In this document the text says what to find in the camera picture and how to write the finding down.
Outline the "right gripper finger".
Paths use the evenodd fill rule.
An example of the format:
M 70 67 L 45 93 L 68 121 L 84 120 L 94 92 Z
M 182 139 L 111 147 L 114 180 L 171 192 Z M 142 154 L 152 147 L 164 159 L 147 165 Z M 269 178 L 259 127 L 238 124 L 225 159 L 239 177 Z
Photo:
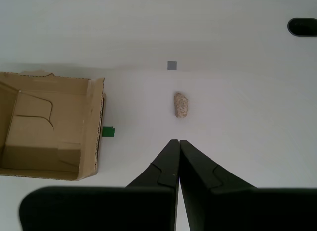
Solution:
M 173 231 L 179 184 L 179 141 L 171 140 L 126 187 L 51 186 L 19 207 L 25 231 Z
M 180 183 L 192 231 L 315 231 L 317 191 L 256 188 L 180 141 Z

